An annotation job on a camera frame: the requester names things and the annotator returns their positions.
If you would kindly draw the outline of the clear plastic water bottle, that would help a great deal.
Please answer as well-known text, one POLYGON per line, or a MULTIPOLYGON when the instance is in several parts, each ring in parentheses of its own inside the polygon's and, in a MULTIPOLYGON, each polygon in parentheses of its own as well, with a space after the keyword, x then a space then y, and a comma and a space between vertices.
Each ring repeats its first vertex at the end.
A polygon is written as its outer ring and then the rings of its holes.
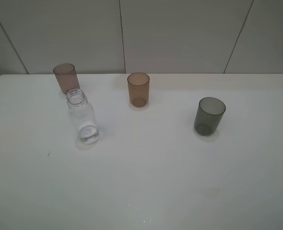
POLYGON ((67 92, 69 117, 77 131, 77 138, 84 144, 94 144, 99 139, 99 129, 92 105, 81 89, 67 92))

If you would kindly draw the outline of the orange translucent plastic cup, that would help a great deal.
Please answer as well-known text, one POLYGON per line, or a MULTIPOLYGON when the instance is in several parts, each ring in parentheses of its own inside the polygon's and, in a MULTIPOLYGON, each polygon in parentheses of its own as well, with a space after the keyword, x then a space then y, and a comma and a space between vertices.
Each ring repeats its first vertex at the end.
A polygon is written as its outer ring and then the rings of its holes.
POLYGON ((150 77, 141 72, 132 73, 127 77, 129 100, 135 107, 144 107, 149 101, 150 77))

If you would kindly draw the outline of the grey translucent plastic cup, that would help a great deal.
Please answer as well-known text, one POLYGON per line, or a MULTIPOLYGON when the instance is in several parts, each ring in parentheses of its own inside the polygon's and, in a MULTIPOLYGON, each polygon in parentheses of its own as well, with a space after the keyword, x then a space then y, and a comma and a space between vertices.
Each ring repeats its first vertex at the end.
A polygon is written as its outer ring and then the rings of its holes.
POLYGON ((225 104, 214 97, 205 97, 199 101, 194 128, 201 136, 210 136, 218 128, 226 111, 225 104))

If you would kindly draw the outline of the pink translucent plastic cup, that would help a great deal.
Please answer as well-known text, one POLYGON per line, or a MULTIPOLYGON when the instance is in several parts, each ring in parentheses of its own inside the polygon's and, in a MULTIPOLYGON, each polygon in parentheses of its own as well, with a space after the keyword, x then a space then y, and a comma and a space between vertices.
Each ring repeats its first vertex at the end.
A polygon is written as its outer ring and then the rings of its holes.
POLYGON ((64 95, 72 89, 80 88, 75 66, 73 64, 63 63, 57 65, 54 67, 53 73, 64 95))

